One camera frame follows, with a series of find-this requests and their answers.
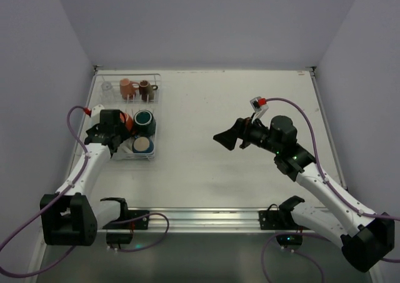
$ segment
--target gray floor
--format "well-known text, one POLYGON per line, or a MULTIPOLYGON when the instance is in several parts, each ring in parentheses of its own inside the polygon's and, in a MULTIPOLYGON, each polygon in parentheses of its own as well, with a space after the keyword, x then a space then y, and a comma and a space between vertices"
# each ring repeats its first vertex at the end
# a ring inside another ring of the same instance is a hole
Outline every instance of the gray floor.
MULTIPOLYGON (((147 244, 159 234, 136 233, 136 244, 147 244)), ((37 283, 90 282, 266 282, 260 263, 266 234, 170 234, 160 245, 142 252, 107 252, 105 236, 91 247, 77 248, 37 283)), ((43 265, 57 259, 65 247, 47 247, 43 265)), ((315 258, 326 283, 371 283, 368 274, 353 269, 334 245, 305 238, 301 251, 315 258)), ((273 282, 320 283, 318 269, 305 258, 271 245, 266 267, 273 282)))

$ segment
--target wall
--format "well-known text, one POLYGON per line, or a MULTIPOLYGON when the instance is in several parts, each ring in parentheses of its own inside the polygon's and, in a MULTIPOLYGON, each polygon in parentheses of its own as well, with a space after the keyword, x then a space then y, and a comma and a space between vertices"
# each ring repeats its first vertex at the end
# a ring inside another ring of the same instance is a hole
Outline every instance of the wall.
MULTIPOLYGON (((59 0, 0 0, 0 20, 2 241, 64 178, 74 144, 66 114, 85 103, 91 64, 59 0)), ((74 115, 75 128, 80 120, 74 115)), ((38 231, 35 222, 20 233, 0 253, 1 266, 26 272, 38 231)))
MULTIPOLYGON (((395 216, 400 216, 399 16, 399 0, 355 0, 317 68, 349 190, 376 211, 395 216)), ((389 257, 400 258, 399 242, 389 257)), ((386 282, 398 281, 399 266, 381 268, 386 282)))
POLYGON ((106 67, 315 66, 354 0, 61 0, 106 67))

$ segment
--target white dish rack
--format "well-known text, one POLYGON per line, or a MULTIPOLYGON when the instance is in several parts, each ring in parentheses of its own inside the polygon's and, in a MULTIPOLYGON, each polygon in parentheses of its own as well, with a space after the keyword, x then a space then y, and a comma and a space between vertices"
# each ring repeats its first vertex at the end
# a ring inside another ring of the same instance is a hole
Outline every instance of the white dish rack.
POLYGON ((134 138, 131 137, 124 141, 119 147, 116 153, 112 156, 113 160, 136 160, 136 159, 147 159, 152 160, 156 155, 157 148, 157 132, 159 125, 159 115, 161 115, 161 93, 163 90, 161 75, 159 74, 130 74, 125 76, 117 75, 102 75, 99 76, 101 79, 100 84, 104 82, 110 82, 112 89, 103 91, 99 89, 99 99, 100 104, 102 104, 106 109, 119 109, 122 112, 128 113, 132 118, 134 115, 142 110, 150 111, 154 119, 156 120, 156 133, 150 137, 154 144, 154 149, 150 153, 133 153, 132 144, 134 138), (154 92, 154 100, 143 101, 139 95, 139 91, 136 91, 136 95, 132 99, 123 99, 119 91, 119 81, 121 79, 128 78, 130 81, 140 83, 143 80, 148 81, 151 85, 157 85, 158 89, 154 92))

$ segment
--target white table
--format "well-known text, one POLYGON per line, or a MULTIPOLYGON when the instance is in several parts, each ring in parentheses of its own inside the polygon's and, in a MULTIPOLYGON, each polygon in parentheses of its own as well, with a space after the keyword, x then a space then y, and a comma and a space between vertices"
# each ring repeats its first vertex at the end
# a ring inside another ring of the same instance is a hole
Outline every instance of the white table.
MULTIPOLYGON (((110 161, 90 196, 124 197, 130 207, 260 208, 297 195, 322 204, 282 175, 273 155, 255 146, 229 152, 213 135, 253 112, 249 100, 285 97, 299 104, 316 132, 324 168, 339 182, 333 152, 310 73, 306 71, 99 71, 101 74, 158 73, 162 77, 162 113, 157 125, 154 161, 110 161)), ((99 102, 101 76, 94 80, 89 107, 99 102)), ((310 133, 300 113, 289 104, 272 102, 262 118, 268 126, 276 115, 289 116, 298 141, 312 151, 310 133)), ((81 137, 88 129, 85 120, 81 137)))

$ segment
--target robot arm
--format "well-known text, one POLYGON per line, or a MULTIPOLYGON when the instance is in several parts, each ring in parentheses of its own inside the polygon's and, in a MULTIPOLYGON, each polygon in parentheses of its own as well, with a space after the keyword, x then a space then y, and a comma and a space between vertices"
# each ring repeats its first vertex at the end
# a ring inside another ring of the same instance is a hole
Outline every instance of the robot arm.
MULTIPOLYGON (((260 121, 266 108, 261 98, 251 104, 255 113, 245 119, 237 119, 229 130, 214 136, 214 140, 226 149, 233 150, 237 139, 242 139, 241 149, 254 144, 275 154, 277 168, 292 181, 314 194, 333 216, 297 201, 282 214, 286 223, 305 226, 341 247, 345 258, 359 271, 368 271, 394 247, 394 221, 372 219, 359 215, 348 208, 323 181, 315 157, 297 143, 297 129, 286 116, 276 116, 268 127, 260 121)), ((344 190, 324 173, 335 190, 360 211, 375 214, 344 190)))
POLYGON ((42 227, 46 244, 62 246, 90 246, 98 228, 111 221, 125 220, 128 205, 124 199, 102 199, 99 204, 90 205, 90 195, 99 173, 105 163, 117 151, 119 145, 130 136, 121 111, 96 107, 92 116, 92 128, 87 130, 84 143, 87 154, 78 160, 65 183, 55 194, 45 194, 40 202, 41 209, 46 207, 60 192, 72 186, 53 206, 42 214, 42 227), (86 168, 79 180, 72 180, 82 169, 86 156, 89 156, 86 168))

